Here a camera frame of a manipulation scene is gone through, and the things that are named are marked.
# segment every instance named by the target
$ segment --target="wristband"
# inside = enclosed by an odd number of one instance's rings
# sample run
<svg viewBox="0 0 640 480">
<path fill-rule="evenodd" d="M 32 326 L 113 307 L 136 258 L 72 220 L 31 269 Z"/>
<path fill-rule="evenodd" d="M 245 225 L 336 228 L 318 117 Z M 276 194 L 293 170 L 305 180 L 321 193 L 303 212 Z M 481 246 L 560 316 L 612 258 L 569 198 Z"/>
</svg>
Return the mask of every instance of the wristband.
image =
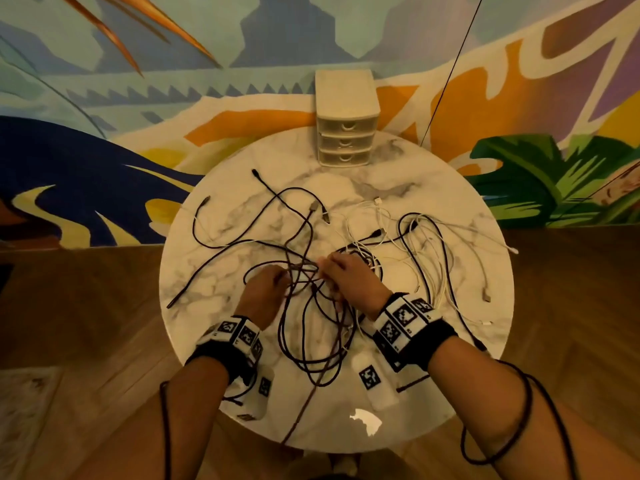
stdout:
<svg viewBox="0 0 640 480">
<path fill-rule="evenodd" d="M 436 349 L 446 339 L 457 335 L 443 320 L 442 313 L 423 298 L 406 293 L 391 295 L 374 328 L 374 341 L 395 371 L 402 368 L 403 362 L 417 364 L 426 371 Z"/>
<path fill-rule="evenodd" d="M 260 328 L 242 315 L 216 323 L 197 341 L 185 365 L 197 357 L 211 357 L 228 371 L 229 384 L 241 377 L 249 385 L 262 355 Z"/>
</svg>

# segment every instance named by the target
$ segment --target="forearm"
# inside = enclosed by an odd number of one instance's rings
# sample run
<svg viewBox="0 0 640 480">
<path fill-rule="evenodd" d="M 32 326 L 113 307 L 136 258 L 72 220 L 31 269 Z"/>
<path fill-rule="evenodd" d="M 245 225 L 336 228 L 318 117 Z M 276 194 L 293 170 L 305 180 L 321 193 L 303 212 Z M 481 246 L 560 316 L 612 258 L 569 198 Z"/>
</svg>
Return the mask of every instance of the forearm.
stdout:
<svg viewBox="0 0 640 480">
<path fill-rule="evenodd" d="M 172 479 L 194 479 L 228 384 L 227 370 L 201 357 L 169 382 Z M 76 471 L 74 480 L 164 479 L 164 430 L 160 398 L 151 397 Z"/>
<path fill-rule="evenodd" d="M 520 377 L 458 337 L 436 350 L 429 374 L 485 455 L 507 443 L 520 421 L 525 389 Z M 568 478 L 566 456 L 556 421 L 533 387 L 531 418 L 520 440 L 495 468 L 505 479 Z M 618 450 L 568 408 L 557 405 L 567 428 L 583 480 L 640 476 L 635 460 Z"/>
</svg>

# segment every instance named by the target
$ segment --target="white storage drawers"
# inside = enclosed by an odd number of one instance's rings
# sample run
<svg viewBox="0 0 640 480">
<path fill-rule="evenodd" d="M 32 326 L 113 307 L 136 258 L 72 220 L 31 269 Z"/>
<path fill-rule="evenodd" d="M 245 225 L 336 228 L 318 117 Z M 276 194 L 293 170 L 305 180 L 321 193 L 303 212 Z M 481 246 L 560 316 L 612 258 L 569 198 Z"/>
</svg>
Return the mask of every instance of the white storage drawers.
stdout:
<svg viewBox="0 0 640 480">
<path fill-rule="evenodd" d="M 369 163 L 380 104 L 370 70 L 316 71 L 318 161 L 325 166 Z"/>
</svg>

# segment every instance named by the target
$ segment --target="round table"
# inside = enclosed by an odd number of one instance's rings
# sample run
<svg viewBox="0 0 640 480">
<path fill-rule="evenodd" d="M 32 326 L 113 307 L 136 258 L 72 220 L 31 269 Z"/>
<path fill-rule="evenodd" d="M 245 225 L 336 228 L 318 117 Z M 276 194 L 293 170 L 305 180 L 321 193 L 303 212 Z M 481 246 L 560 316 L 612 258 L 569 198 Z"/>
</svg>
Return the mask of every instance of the round table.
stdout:
<svg viewBox="0 0 640 480">
<path fill-rule="evenodd" d="M 369 165 L 327 168 L 318 164 L 315 145 L 315 128 L 284 131 L 254 142 L 213 168 L 176 215 L 164 246 L 159 289 L 164 324 L 182 363 L 210 325 L 233 314 L 244 288 L 242 277 L 246 270 L 269 259 L 283 259 L 283 252 L 256 243 L 236 246 L 206 266 L 180 300 L 172 308 L 166 308 L 194 270 L 216 252 L 200 246 L 191 234 L 194 212 L 203 199 L 211 197 L 198 215 L 196 232 L 205 242 L 216 245 L 238 236 L 272 197 L 252 175 L 253 168 L 274 190 L 304 187 L 318 195 L 328 208 L 333 229 L 322 221 L 320 211 L 311 219 L 316 234 L 308 255 L 311 259 L 344 245 L 341 234 L 345 234 L 345 216 L 351 215 L 351 229 L 358 239 L 378 229 L 375 213 L 364 206 L 355 209 L 359 202 L 375 198 L 382 200 L 382 207 L 393 217 L 423 212 L 447 223 L 476 228 L 504 242 L 482 197 L 456 170 L 425 149 L 379 132 L 374 138 Z M 287 193 L 285 200 L 304 215 L 313 201 L 308 195 L 295 191 Z M 275 204 L 258 220 L 248 237 L 284 243 L 300 224 L 299 217 Z M 513 275 L 508 251 L 469 230 L 456 228 L 456 236 L 448 228 L 441 228 L 455 256 L 451 279 L 460 310 L 468 318 L 469 328 L 484 342 L 492 357 L 499 358 L 513 314 Z M 373 253 L 386 257 L 382 259 L 383 281 L 391 290 L 412 292 L 415 289 L 417 278 L 411 269 L 392 259 L 403 259 L 406 255 L 392 244 L 379 246 Z M 490 303 L 483 300 L 485 281 L 491 293 Z M 424 296 L 422 288 L 419 294 Z M 296 317 L 301 316 L 304 302 L 306 297 L 303 295 L 293 298 L 287 318 L 287 343 L 298 356 L 301 339 L 300 321 Z M 447 304 L 440 309 L 460 337 L 470 341 L 452 307 Z M 295 421 L 312 385 L 306 374 L 281 353 L 276 328 L 274 322 L 260 335 L 264 345 L 260 362 L 275 371 L 265 418 L 243 422 L 236 418 L 238 406 L 235 404 L 224 402 L 220 409 L 244 427 L 280 442 Z M 335 332 L 336 326 L 314 307 L 307 314 L 307 354 L 316 358 L 327 356 Z M 372 342 L 366 343 L 368 340 L 356 336 L 338 379 L 316 391 L 288 445 L 322 452 L 371 451 L 428 433 L 453 416 L 451 405 L 430 379 L 399 393 L 399 402 L 394 406 L 373 411 L 362 383 L 349 366 L 349 355 L 363 349 L 373 350 Z M 381 355 L 378 360 L 386 365 Z M 400 386 L 424 373 L 409 365 L 398 374 L 388 369 L 385 375 Z M 381 420 L 374 434 L 375 428 L 367 432 L 365 422 L 357 419 L 356 410 L 373 411 Z"/>
</svg>

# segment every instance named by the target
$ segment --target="colorful wall painting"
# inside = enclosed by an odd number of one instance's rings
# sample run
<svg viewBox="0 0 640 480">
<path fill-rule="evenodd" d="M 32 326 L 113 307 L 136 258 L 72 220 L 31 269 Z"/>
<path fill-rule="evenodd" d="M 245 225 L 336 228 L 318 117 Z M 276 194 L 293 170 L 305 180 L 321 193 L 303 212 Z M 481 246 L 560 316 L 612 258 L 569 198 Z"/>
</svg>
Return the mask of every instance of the colorful wall painting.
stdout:
<svg viewBox="0 0 640 480">
<path fill-rule="evenodd" d="M 219 161 L 314 124 L 318 67 L 372 68 L 379 129 L 503 226 L 636 222 L 640 0 L 483 0 L 456 61 L 479 1 L 0 0 L 0 244 L 163 242 Z"/>
</svg>

